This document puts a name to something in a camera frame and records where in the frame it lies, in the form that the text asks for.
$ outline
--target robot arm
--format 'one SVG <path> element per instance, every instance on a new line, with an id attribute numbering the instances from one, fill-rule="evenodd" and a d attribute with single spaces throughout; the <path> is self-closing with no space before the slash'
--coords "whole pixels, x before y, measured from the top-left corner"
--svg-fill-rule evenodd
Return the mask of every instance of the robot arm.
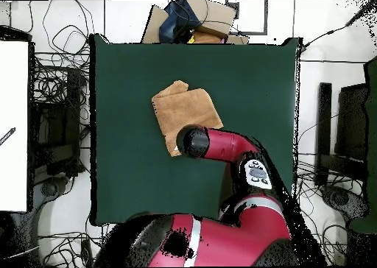
<path id="1" fill-rule="evenodd" d="M 275 170 L 271 172 L 274 166 L 260 143 L 191 125 L 177 134 L 177 147 L 184 155 L 231 166 L 233 190 L 219 219 L 191 214 L 131 219 L 111 232 L 96 267 L 297 265 L 275 192 L 281 187 L 280 178 Z M 134 231 L 132 240 L 122 243 L 130 231 Z"/>

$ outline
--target green table surface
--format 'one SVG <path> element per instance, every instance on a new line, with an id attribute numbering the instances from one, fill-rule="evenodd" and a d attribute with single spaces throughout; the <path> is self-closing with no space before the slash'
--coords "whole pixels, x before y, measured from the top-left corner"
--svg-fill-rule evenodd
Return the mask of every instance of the green table surface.
<path id="1" fill-rule="evenodd" d="M 97 225 L 143 211 L 218 217 L 225 164 L 172 158 L 153 111 L 152 96 L 175 80 L 209 93 L 224 130 L 257 138 L 291 190 L 297 38 L 283 46 L 154 45 L 95 35 L 91 45 Z"/>

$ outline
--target black cable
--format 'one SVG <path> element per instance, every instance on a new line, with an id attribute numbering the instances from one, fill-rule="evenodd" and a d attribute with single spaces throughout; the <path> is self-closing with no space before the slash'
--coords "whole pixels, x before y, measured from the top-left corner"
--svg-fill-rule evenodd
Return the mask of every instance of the black cable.
<path id="1" fill-rule="evenodd" d="M 89 171 L 89 170 L 86 168 L 86 166 L 85 166 L 84 163 L 81 161 L 81 159 L 79 159 L 79 160 L 80 160 L 81 165 L 84 166 L 84 169 L 90 174 L 91 171 Z"/>
<path id="2" fill-rule="evenodd" d="M 342 228 L 346 233 L 348 233 L 348 229 L 345 228 L 345 227 L 343 227 L 343 226 L 341 226 L 341 225 L 333 224 L 333 225 L 330 225 L 330 226 L 326 227 L 326 228 L 323 230 L 323 233 L 322 233 L 323 251 L 325 252 L 325 254 L 326 254 L 328 260 L 330 261 L 330 263 L 331 263 L 332 265 L 335 265 L 335 263 L 334 263 L 332 260 L 330 260 L 330 258 L 328 257 L 328 254 L 327 254 L 327 251 L 326 251 L 326 248 L 325 248 L 325 234 L 326 234 L 326 231 L 327 231 L 328 229 L 332 228 L 332 227 Z"/>
<path id="3" fill-rule="evenodd" d="M 323 36 L 325 36 L 325 35 L 330 35 L 330 34 L 333 34 L 333 33 L 335 33 L 335 32 L 338 32 L 338 31 L 340 31 L 341 29 L 344 29 L 345 27 L 348 27 L 348 26 L 347 26 L 347 25 L 344 25 L 343 27 L 341 27 L 341 28 L 339 28 L 339 29 L 330 30 L 330 31 L 328 31 L 327 33 L 324 33 L 324 34 L 318 36 L 318 37 L 315 38 L 314 40 L 312 40 L 312 41 L 308 42 L 307 44 L 305 44 L 305 45 L 303 46 L 303 51 L 305 51 L 305 49 L 308 48 L 308 47 L 310 46 L 311 43 L 315 42 L 315 41 L 318 40 L 319 38 L 321 38 L 321 37 L 323 37 Z"/>
<path id="4" fill-rule="evenodd" d="M 335 116 L 332 116 L 330 119 L 335 118 L 335 117 L 338 116 L 338 115 L 339 115 L 339 114 L 337 113 L 337 114 L 335 114 Z M 313 126 L 310 126 L 310 128 L 304 130 L 303 133 L 300 135 L 297 144 L 300 144 L 300 140 L 301 140 L 301 137 L 303 137 L 303 134 L 305 134 L 308 130 L 311 130 L 313 127 L 316 127 L 320 122 L 321 122 L 321 121 L 319 121 L 318 123 L 316 123 L 316 124 L 313 125 Z"/>
<path id="5" fill-rule="evenodd" d="M 200 26 L 200 25 L 203 25 L 205 22 L 207 23 L 210 23 L 210 22 L 213 22 L 213 23 L 218 23 L 218 24 L 227 24 L 228 26 L 234 28 L 239 35 L 244 35 L 240 30 L 238 30 L 237 28 L 235 28 L 232 24 L 229 24 L 229 23 L 226 23 L 226 22 L 223 22 L 223 21 L 211 21 L 211 20 L 207 20 L 207 17 L 208 17 L 208 2 L 207 0 L 205 0 L 206 4 L 207 4 L 207 13 L 205 15 L 205 19 L 204 20 L 193 20 L 193 19 L 189 19 L 189 18 L 184 18 L 183 16 L 179 15 L 178 13 L 175 12 L 175 14 L 182 18 L 183 20 L 189 20 L 189 21 L 193 21 L 193 22 L 199 22 L 197 26 Z"/>
<path id="6" fill-rule="evenodd" d="M 183 26 L 183 27 L 181 27 L 179 30 L 178 30 L 178 32 L 177 33 L 175 33 L 175 36 L 173 37 L 173 41 L 175 41 L 176 40 L 176 38 L 178 37 L 178 36 L 180 36 L 180 33 L 181 32 L 183 32 L 183 30 L 189 25 L 189 22 L 190 22 L 190 15 L 189 15 L 189 12 L 185 9 L 185 8 L 183 8 L 183 6 L 181 6 L 180 4 L 178 4 L 177 3 L 177 1 L 173 1 L 177 6 L 179 6 L 185 13 L 186 13 L 186 15 L 187 15 L 187 19 L 186 19 L 186 23 L 185 23 L 185 25 Z"/>
<path id="7" fill-rule="evenodd" d="M 32 27 L 30 28 L 29 31 L 27 31 L 27 33 L 30 33 L 32 31 L 32 28 L 34 27 L 34 21 L 32 18 L 32 1 L 29 1 L 29 10 L 30 10 L 30 19 L 32 20 Z"/>
<path id="8" fill-rule="evenodd" d="M 328 32 L 326 32 L 326 33 L 324 33 L 324 34 L 318 36 L 318 37 L 315 38 L 314 40 L 312 40 L 312 41 L 308 42 L 307 44 L 305 44 L 305 45 L 303 46 L 303 49 L 302 49 L 301 52 L 304 52 L 304 51 L 306 50 L 306 48 L 308 48 L 313 42 L 315 42 L 315 41 L 318 40 L 319 38 L 321 38 L 321 37 L 323 37 L 323 36 L 325 36 L 325 35 L 331 35 L 331 34 L 333 34 L 333 33 L 335 33 L 335 32 L 340 31 L 341 29 L 344 29 L 344 28 L 349 27 L 350 25 L 352 25 L 357 19 L 359 19 L 360 17 L 362 17 L 363 14 L 364 14 L 366 11 L 368 11 L 371 7 L 373 7 L 373 5 L 376 5 L 376 2 L 377 2 L 377 0 L 370 0 L 368 3 L 366 3 L 366 4 L 363 6 L 363 8 L 361 8 L 361 9 L 357 12 L 357 14 L 355 14 L 355 16 L 352 17 L 352 19 L 349 20 L 349 22 L 347 22 L 343 27 L 340 27 L 339 29 L 330 30 L 330 31 L 328 31 Z"/>

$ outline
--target black border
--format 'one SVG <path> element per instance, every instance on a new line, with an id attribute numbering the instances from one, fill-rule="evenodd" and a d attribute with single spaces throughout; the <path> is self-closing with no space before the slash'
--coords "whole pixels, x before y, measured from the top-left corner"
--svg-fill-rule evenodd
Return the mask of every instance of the black border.
<path id="1" fill-rule="evenodd" d="M 89 222 L 97 226 L 97 169 L 96 169 L 96 42 L 95 36 L 89 35 L 89 110 L 91 123 L 91 210 Z"/>
<path id="2" fill-rule="evenodd" d="M 263 32 L 246 32 L 240 31 L 243 35 L 267 35 L 267 20 L 268 20 L 268 0 L 264 0 L 264 28 Z M 229 32 L 228 35 L 239 35 L 239 32 Z"/>

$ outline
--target cable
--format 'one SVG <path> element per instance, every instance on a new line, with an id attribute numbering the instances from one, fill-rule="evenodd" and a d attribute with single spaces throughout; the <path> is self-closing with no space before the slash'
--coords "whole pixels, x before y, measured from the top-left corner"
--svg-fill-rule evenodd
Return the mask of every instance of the cable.
<path id="1" fill-rule="evenodd" d="M 204 20 L 193 20 L 193 19 L 189 19 L 189 17 L 188 18 L 184 18 L 183 16 L 181 16 L 181 15 L 179 15 L 177 12 L 175 12 L 175 14 L 178 16 L 178 17 L 180 17 L 180 18 L 182 18 L 183 20 L 189 20 L 189 21 L 193 21 L 193 22 L 199 22 L 198 23 L 198 25 L 197 25 L 197 27 L 198 26 L 200 26 L 200 25 L 203 25 L 205 22 L 207 22 L 207 23 L 210 23 L 210 22 L 213 22 L 213 23 L 219 23 L 219 24 L 227 24 L 228 26 L 230 26 L 230 27 L 232 27 L 232 28 L 234 28 L 240 35 L 243 35 L 244 36 L 244 34 L 240 31 L 240 30 L 238 30 L 237 28 L 235 28 L 232 24 L 229 24 L 229 23 L 226 23 L 226 22 L 223 22 L 223 21 L 210 21 L 210 20 L 207 20 L 207 17 L 208 17 L 208 2 L 207 2 L 207 0 L 205 0 L 205 2 L 206 2 L 206 4 L 207 4 L 207 13 L 206 13 L 206 16 L 205 16 L 205 19 Z"/>
<path id="2" fill-rule="evenodd" d="M 301 53 L 304 52 L 304 51 L 306 50 L 306 48 L 308 48 L 308 47 L 311 45 L 311 43 L 315 42 L 315 41 L 318 40 L 319 38 L 321 38 L 321 37 L 323 37 L 323 36 L 325 36 L 325 35 L 330 35 L 330 34 L 333 34 L 333 33 L 335 33 L 335 32 L 338 32 L 338 31 L 340 31 L 341 29 L 344 29 L 345 27 L 348 27 L 348 25 L 344 25 L 343 27 L 341 27 L 341 28 L 339 28 L 339 29 L 330 30 L 330 31 L 328 31 L 327 33 L 324 33 L 324 34 L 318 36 L 318 37 L 315 38 L 314 40 L 312 40 L 312 41 L 308 42 L 307 44 L 303 45 L 303 50 L 301 51 Z"/>
<path id="3" fill-rule="evenodd" d="M 320 36 L 318 36 L 317 38 L 315 38 L 314 40 L 308 42 L 307 44 L 305 44 L 301 50 L 301 53 L 303 53 L 313 42 L 315 42 L 316 40 L 320 39 L 321 37 L 325 36 L 325 35 L 331 35 L 335 32 L 338 32 L 340 31 L 341 29 L 344 29 L 346 27 L 349 27 L 351 24 L 353 24 L 357 19 L 361 18 L 362 15 L 368 11 L 371 7 L 373 7 L 375 4 L 376 4 L 377 0 L 370 0 L 368 3 L 366 3 L 363 8 L 361 8 L 357 14 L 355 14 L 351 20 L 349 20 L 349 22 L 347 22 L 343 27 L 340 27 L 339 29 L 334 29 L 334 30 L 330 30 L 328 31 L 327 33 L 324 33 Z"/>
<path id="4" fill-rule="evenodd" d="M 327 251 L 326 251 L 326 248 L 325 248 L 325 234 L 326 234 L 326 231 L 332 227 L 338 227 L 338 228 L 342 228 L 346 233 L 348 233 L 348 229 L 347 228 L 344 228 L 343 226 L 341 225 L 338 225 L 338 224 L 333 224 L 333 225 L 330 225 L 328 227 L 326 227 L 324 230 L 323 230 L 323 233 L 322 233 L 322 244 L 323 244 L 323 251 L 325 252 L 326 254 L 326 257 L 327 259 L 330 261 L 331 265 L 335 265 L 335 263 L 328 257 L 328 254 L 327 254 Z"/>
<path id="5" fill-rule="evenodd" d="M 29 253 L 29 252 L 32 252 L 32 251 L 34 251 L 34 250 L 36 250 L 36 249 L 38 249 L 38 248 L 39 248 L 39 245 L 38 245 L 37 247 L 33 247 L 32 249 L 27 250 L 27 251 L 25 251 L 25 252 L 22 252 L 22 253 L 19 253 L 19 254 L 15 254 L 15 255 L 9 256 L 9 257 L 7 257 L 7 258 L 5 258 L 5 259 L 8 259 L 8 258 L 15 258 L 15 257 L 17 257 L 17 256 L 20 256 L 20 255 L 23 255 L 23 254 L 27 254 L 27 253 Z"/>
<path id="6" fill-rule="evenodd" d="M 335 114 L 335 116 L 332 116 L 330 119 L 335 118 L 335 117 L 338 116 L 338 115 L 339 115 L 339 114 L 337 113 L 337 114 Z M 303 137 L 303 134 L 305 134 L 308 130 L 311 130 L 313 127 L 316 127 L 316 126 L 317 126 L 318 124 L 320 124 L 320 123 L 321 123 L 321 121 L 319 121 L 318 123 L 316 123 L 316 124 L 313 125 L 313 126 L 310 126 L 310 128 L 304 130 L 303 133 L 300 135 L 297 144 L 300 144 L 300 140 L 301 140 L 301 137 Z"/>
<path id="7" fill-rule="evenodd" d="M 32 20 L 32 27 L 30 28 L 29 31 L 27 31 L 27 33 L 30 33 L 32 31 L 32 28 L 34 27 L 34 21 L 32 19 L 32 1 L 29 2 L 29 10 L 30 10 L 30 19 Z"/>
<path id="8" fill-rule="evenodd" d="M 84 163 L 81 161 L 81 159 L 79 159 L 79 160 L 80 160 L 81 165 L 84 166 L 84 169 L 90 174 L 91 171 L 89 171 L 89 170 L 86 168 L 86 166 L 85 166 Z"/>
<path id="9" fill-rule="evenodd" d="M 180 35 L 180 33 L 187 27 L 187 25 L 189 24 L 190 22 L 190 15 L 189 15 L 189 12 L 183 8 L 183 6 L 181 6 L 180 4 L 177 3 L 177 1 L 173 1 L 177 6 L 179 6 L 187 15 L 187 19 L 186 19 L 186 23 L 183 27 L 181 27 L 178 32 L 175 34 L 175 36 L 173 37 L 173 41 L 175 41 L 175 39 Z"/>

